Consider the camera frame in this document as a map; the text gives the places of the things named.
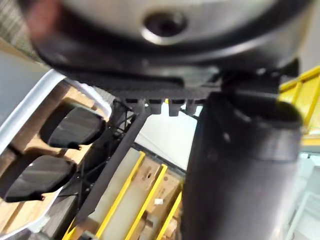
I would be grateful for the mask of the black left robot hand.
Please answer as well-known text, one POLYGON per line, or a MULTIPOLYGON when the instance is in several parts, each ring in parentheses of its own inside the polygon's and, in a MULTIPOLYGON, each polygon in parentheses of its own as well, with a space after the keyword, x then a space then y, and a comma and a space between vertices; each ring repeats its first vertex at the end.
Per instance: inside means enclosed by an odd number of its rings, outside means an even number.
POLYGON ((274 240, 303 118, 296 77, 314 0, 20 0, 39 57, 138 109, 202 105, 182 193, 185 240, 274 240))

